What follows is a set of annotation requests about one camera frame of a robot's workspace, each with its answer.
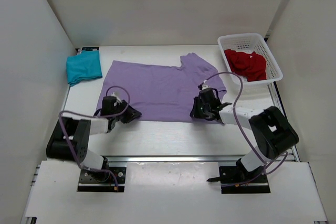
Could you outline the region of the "purple t shirt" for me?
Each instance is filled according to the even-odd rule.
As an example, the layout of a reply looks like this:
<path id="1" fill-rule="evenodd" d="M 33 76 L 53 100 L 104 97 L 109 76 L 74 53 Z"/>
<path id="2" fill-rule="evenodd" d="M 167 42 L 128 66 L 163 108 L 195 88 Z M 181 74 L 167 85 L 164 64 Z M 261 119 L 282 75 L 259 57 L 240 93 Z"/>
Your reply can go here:
<path id="1" fill-rule="evenodd" d="M 195 53 L 180 57 L 180 66 L 113 61 L 103 81 L 97 108 L 108 88 L 141 112 L 141 121 L 193 122 L 190 112 L 203 81 L 223 98 L 227 89 L 218 70 Z"/>

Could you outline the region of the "teal t shirt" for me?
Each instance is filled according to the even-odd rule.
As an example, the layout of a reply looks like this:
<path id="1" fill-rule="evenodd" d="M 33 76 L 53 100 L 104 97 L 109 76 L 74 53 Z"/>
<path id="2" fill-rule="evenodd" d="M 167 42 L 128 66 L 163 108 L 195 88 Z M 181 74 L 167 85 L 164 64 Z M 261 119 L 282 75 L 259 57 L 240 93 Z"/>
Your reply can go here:
<path id="1" fill-rule="evenodd" d="M 82 51 L 66 61 L 68 84 L 73 87 L 82 81 L 102 78 L 99 51 Z"/>

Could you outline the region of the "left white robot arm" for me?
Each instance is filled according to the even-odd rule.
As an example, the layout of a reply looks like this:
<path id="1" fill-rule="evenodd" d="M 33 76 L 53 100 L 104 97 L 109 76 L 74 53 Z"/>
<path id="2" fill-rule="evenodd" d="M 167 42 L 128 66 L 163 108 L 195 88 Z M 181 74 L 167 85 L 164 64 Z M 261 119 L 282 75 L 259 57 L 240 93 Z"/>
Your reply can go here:
<path id="1" fill-rule="evenodd" d="M 81 169 L 91 170 L 98 182 L 110 176 L 108 160 L 89 150 L 91 135 L 111 132 L 117 122 L 128 124 L 139 119 L 142 113 L 116 95 L 105 96 L 102 107 L 89 119 L 62 116 L 57 122 L 46 147 L 48 158 L 78 163 Z"/>

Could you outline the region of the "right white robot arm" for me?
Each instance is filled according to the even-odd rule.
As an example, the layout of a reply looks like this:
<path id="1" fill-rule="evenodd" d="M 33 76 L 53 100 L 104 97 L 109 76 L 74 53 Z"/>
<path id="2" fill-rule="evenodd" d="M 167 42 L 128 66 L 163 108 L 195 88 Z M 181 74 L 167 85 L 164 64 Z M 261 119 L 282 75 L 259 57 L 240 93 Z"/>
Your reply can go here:
<path id="1" fill-rule="evenodd" d="M 257 145 L 248 142 L 251 151 L 236 162 L 236 177 L 242 182 L 249 181 L 255 172 L 299 142 L 298 134 L 277 107 L 256 110 L 221 103 L 218 91 L 210 87 L 200 88 L 190 117 L 236 125 L 243 136 L 246 136 L 244 129 L 252 131 Z"/>

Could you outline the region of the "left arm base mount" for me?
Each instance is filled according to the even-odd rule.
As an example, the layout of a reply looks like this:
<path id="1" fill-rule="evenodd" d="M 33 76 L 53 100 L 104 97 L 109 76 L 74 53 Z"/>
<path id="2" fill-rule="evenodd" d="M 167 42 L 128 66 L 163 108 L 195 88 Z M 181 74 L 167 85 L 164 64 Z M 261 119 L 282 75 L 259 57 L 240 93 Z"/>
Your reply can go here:
<path id="1" fill-rule="evenodd" d="M 94 173 L 88 170 L 81 170 L 78 179 L 78 192 L 99 192 L 99 193 L 123 193 L 127 175 L 127 164 L 125 162 L 109 162 L 109 170 L 117 179 L 118 186 L 115 186 L 114 177 L 110 173 Z"/>

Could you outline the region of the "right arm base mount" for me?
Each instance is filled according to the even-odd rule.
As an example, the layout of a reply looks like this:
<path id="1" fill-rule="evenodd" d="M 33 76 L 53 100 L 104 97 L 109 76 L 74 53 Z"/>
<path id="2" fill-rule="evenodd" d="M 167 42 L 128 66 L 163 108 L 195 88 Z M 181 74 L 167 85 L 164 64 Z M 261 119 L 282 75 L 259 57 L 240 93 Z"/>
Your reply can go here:
<path id="1" fill-rule="evenodd" d="M 222 194 L 269 194 L 271 193 L 263 167 L 244 172 L 237 166 L 220 166 L 219 176 L 209 178 L 209 183 L 220 182 Z"/>

